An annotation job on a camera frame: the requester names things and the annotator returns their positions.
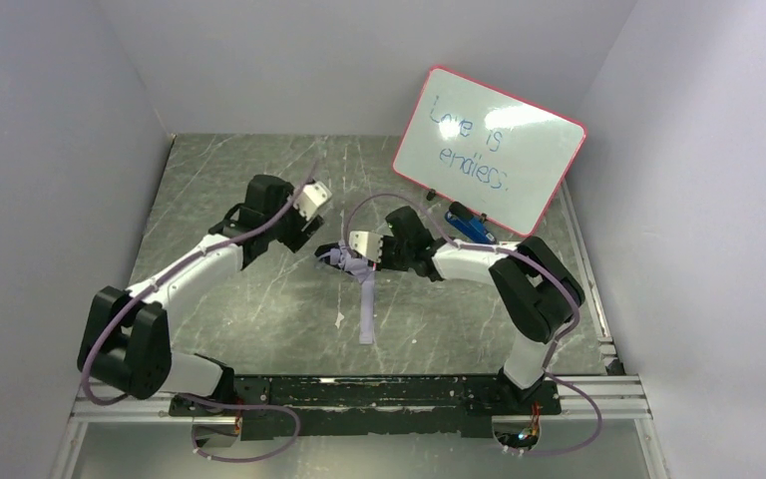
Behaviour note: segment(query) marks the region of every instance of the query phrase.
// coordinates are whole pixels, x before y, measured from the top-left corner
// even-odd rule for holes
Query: blue marker
[[[486,230],[480,219],[459,202],[451,204],[448,212],[445,213],[445,220],[473,242],[480,244],[496,244],[498,242],[495,236]]]

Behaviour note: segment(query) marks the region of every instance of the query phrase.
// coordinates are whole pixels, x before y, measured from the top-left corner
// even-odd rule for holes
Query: scratch mark
[[[160,215],[160,217],[159,217],[159,218],[157,218],[157,220],[154,222],[154,225],[151,227],[151,229],[150,229],[150,230],[148,230],[148,232],[147,232],[147,233],[145,234],[145,236],[143,237],[143,240],[147,239],[147,238],[148,238],[148,236],[149,236],[149,235],[150,235],[150,234],[151,234],[151,233],[152,233],[152,232],[153,232],[153,231],[154,231],[154,230],[157,228],[157,226],[160,224],[160,221],[162,221],[162,220],[163,220],[163,218],[165,218],[165,217],[166,217],[166,214],[167,214],[167,213],[168,213],[168,212],[169,212],[169,211],[172,209],[172,207],[175,205],[175,202],[178,200],[178,198],[180,198],[180,197],[181,197],[181,195],[182,195],[182,194],[183,194],[183,193],[184,193],[184,192],[187,190],[187,188],[189,188],[189,187],[190,187],[190,185],[192,184],[192,182],[193,182],[193,181],[195,181],[195,178],[197,178],[197,176],[200,174],[200,172],[201,172],[201,171],[203,171],[203,169],[206,167],[206,165],[207,165],[207,164],[209,163],[209,161],[212,159],[212,155],[213,155],[214,153],[215,153],[215,150],[212,150],[212,152],[210,152],[210,153],[209,153],[209,156],[207,156],[207,157],[206,157],[206,160],[204,160],[204,161],[203,161],[203,165],[201,165],[201,166],[200,166],[200,168],[198,168],[197,172],[195,172],[195,174],[194,174],[194,175],[192,175],[192,178],[190,178],[190,180],[189,180],[189,181],[188,181],[188,182],[187,182],[187,183],[184,185],[184,187],[183,187],[183,188],[181,188],[181,190],[178,192],[178,194],[177,194],[177,195],[176,195],[174,198],[172,198],[172,200],[169,202],[169,206],[168,206],[168,207],[166,207],[166,210],[165,210],[165,211],[164,211],[164,212],[163,212],[163,213]]]
[[[294,159],[294,160],[292,160],[291,162],[289,162],[289,163],[288,163],[288,165],[286,165],[285,167],[283,167],[283,169],[282,169],[282,170],[280,170],[280,171],[279,171],[277,174],[278,174],[278,175],[282,175],[282,174],[283,174],[283,172],[285,172],[285,171],[286,171],[286,170],[287,170],[289,167],[291,167],[292,165],[294,165],[295,163],[297,163],[297,161],[298,161],[298,160],[300,160],[300,159],[301,159],[301,157],[303,157],[304,155],[306,155],[306,152],[308,152],[308,151],[312,150],[312,147],[314,147],[314,146],[315,146],[317,143],[318,143],[318,142],[316,142],[316,141],[315,141],[315,139],[313,139],[313,140],[312,140],[312,143],[310,143],[310,144],[309,144],[309,146],[308,146],[308,147],[306,147],[306,150],[304,150],[303,152],[301,152],[301,153],[300,153],[300,154],[299,154],[297,157],[295,157],[295,159]]]
[[[200,152],[200,155],[198,155],[198,156],[197,156],[198,158],[200,158],[200,157],[202,157],[202,156],[206,155],[206,152],[208,152],[208,151],[209,151],[210,147],[212,147],[212,144],[213,144],[213,142],[215,142],[215,137],[216,137],[216,136],[217,136],[217,135],[213,135],[213,136],[212,136],[212,138],[209,140],[209,145],[207,145],[207,146],[206,146],[206,148],[204,148],[204,149],[203,149],[203,151],[202,151],[202,152]]]
[[[495,310],[498,309],[498,303],[501,302],[500,298],[495,299],[495,303],[492,304],[492,313],[489,314],[489,317],[486,318],[486,321],[483,322],[483,327],[480,328],[480,338],[483,339],[483,333],[486,331],[486,326],[489,325],[490,322],[492,322],[492,319],[495,318]]]
[[[399,280],[398,281],[398,285],[395,286],[395,292],[394,292],[394,294],[392,294],[392,300],[389,301],[389,308],[386,311],[386,315],[383,316],[383,322],[380,323],[380,331],[381,332],[383,331],[383,326],[386,325],[386,321],[389,319],[389,314],[392,313],[392,305],[395,304],[395,298],[398,297],[398,291],[401,290],[401,284],[403,284],[403,281]]]
[[[362,178],[365,179],[365,189],[368,191],[368,195],[371,196],[371,182],[368,181],[368,175],[365,174],[365,162],[362,159],[362,148],[359,146],[359,139],[357,139],[357,153],[359,154],[359,168],[362,170]],[[380,221],[380,212],[377,210],[377,205],[374,201],[371,202],[371,209],[374,210],[374,216],[376,221]]]

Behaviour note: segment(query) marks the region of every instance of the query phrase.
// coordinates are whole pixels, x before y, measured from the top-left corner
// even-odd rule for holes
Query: whiteboard
[[[392,168],[529,236],[584,139],[580,123],[434,67]]]

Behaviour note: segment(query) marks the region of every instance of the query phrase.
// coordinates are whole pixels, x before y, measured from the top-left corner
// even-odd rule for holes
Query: red whiteboard frame
[[[571,165],[574,163],[574,160],[576,159],[576,154],[579,153],[579,149],[580,149],[580,147],[582,147],[582,143],[585,141],[585,137],[588,136],[588,129],[585,127],[585,125],[582,124],[581,122],[577,121],[577,120],[573,120],[571,118],[568,118],[565,115],[560,115],[557,112],[554,112],[552,110],[548,110],[547,108],[545,108],[545,107],[543,107],[541,105],[538,105],[536,103],[533,103],[533,102],[531,102],[529,100],[525,100],[525,99],[523,99],[521,97],[517,97],[515,95],[509,94],[509,93],[507,93],[507,92],[505,92],[503,90],[500,90],[498,88],[492,87],[492,86],[487,85],[487,84],[485,84],[483,82],[479,82],[479,81],[477,81],[477,80],[475,80],[475,79],[473,79],[473,78],[471,78],[469,76],[463,75],[462,73],[455,72],[454,70],[451,70],[450,68],[447,68],[447,67],[445,67],[443,65],[435,65],[432,68],[430,68],[430,70],[427,72],[427,78],[424,80],[424,85],[422,85],[422,87],[421,87],[421,92],[418,94],[418,97],[415,99],[415,106],[413,107],[412,115],[410,116],[410,119],[407,122],[406,128],[404,128],[403,135],[401,135],[401,141],[398,142],[398,150],[395,152],[395,157],[392,159],[392,171],[395,172],[399,177],[401,177],[401,178],[403,178],[405,180],[408,180],[408,181],[418,185],[419,187],[421,187],[421,188],[423,188],[425,190],[429,190],[429,188],[426,185],[423,185],[420,182],[416,182],[415,180],[413,180],[413,179],[411,179],[411,178],[409,178],[407,176],[404,176],[400,172],[395,170],[395,160],[398,158],[398,154],[401,153],[401,145],[403,145],[404,138],[407,136],[407,132],[409,131],[409,127],[412,124],[412,120],[415,118],[415,114],[418,111],[418,103],[421,101],[421,97],[424,95],[424,91],[427,89],[427,82],[430,81],[430,75],[435,70],[443,70],[443,71],[448,72],[450,74],[456,75],[456,76],[458,76],[458,77],[460,77],[460,78],[462,78],[464,80],[468,80],[469,82],[476,83],[477,85],[480,85],[481,87],[488,88],[490,90],[494,90],[494,91],[500,93],[501,95],[510,97],[513,100],[517,100],[517,101],[519,101],[521,103],[526,103],[526,104],[528,104],[530,106],[536,107],[536,108],[538,108],[540,110],[544,110],[544,111],[546,111],[548,113],[556,115],[556,116],[562,118],[563,120],[566,120],[567,122],[573,123],[573,124],[579,126],[580,128],[582,128],[582,138],[579,140],[579,145],[576,146],[576,149],[574,150],[574,154],[571,156],[571,159],[569,160],[569,163],[566,166],[565,171],[560,176],[560,180],[557,182],[557,185],[554,187],[554,192],[551,193],[551,199],[555,198],[556,195],[557,195],[557,191],[560,189],[560,185],[563,183],[563,180],[565,179],[566,175],[568,174],[568,171],[571,169]],[[454,202],[455,201],[454,199],[449,198],[449,197],[447,197],[445,195],[442,195],[439,192],[436,192],[436,195],[444,198],[445,200],[448,200],[449,202]],[[512,228],[510,228],[510,227],[508,227],[506,225],[503,225],[501,223],[498,223],[498,222],[492,220],[491,218],[488,218],[488,220],[490,222],[494,223],[495,225],[498,225],[499,227],[503,228],[504,230],[510,232],[510,233],[513,233],[515,235],[520,235],[520,236],[526,238],[526,237],[532,236],[536,232],[536,229],[539,227],[539,224],[542,222],[542,219],[545,217],[545,214],[548,212],[548,208],[550,206],[551,206],[551,202],[548,202],[545,205],[545,208],[542,210],[542,213],[539,215],[539,220],[536,221],[536,224],[533,226],[533,229],[529,233],[517,232],[517,231],[513,230]],[[482,213],[482,212],[476,212],[474,210],[471,210],[470,208],[469,208],[469,211],[471,211],[472,213],[474,213],[477,216],[479,216]]]

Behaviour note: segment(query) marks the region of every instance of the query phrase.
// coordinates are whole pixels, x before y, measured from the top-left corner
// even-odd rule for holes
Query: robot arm
[[[90,307],[78,368],[83,369],[90,348],[113,317],[140,291],[150,287],[154,292],[129,311],[105,341],[92,365],[92,377],[138,399],[161,391],[187,392],[218,402],[233,402],[233,369],[204,356],[173,352],[171,332],[180,326],[201,296],[248,267],[268,250],[272,241],[281,242],[296,252],[323,225],[318,214],[331,194],[323,184],[316,182],[304,186],[294,208],[271,229],[242,244],[214,248],[263,225],[293,191],[294,187],[280,178],[255,176],[248,184],[245,202],[230,209],[185,256],[195,251],[210,250],[209,254],[177,271],[164,284],[158,285],[158,279],[175,268],[179,260],[124,290],[108,286],[99,291]]]
[[[495,250],[459,248],[456,244],[463,242],[458,239],[455,244],[433,239],[410,207],[392,212],[386,222],[392,231],[390,237],[351,232],[351,247],[381,270],[412,269],[431,281],[465,279],[493,284],[516,327],[503,375],[515,385],[519,396],[526,396],[538,386],[551,342],[560,327],[572,319],[572,310],[560,291],[514,257]],[[519,243],[502,242],[497,247],[514,249],[535,260],[560,281],[577,305],[583,303],[582,288],[543,240],[529,237]]]

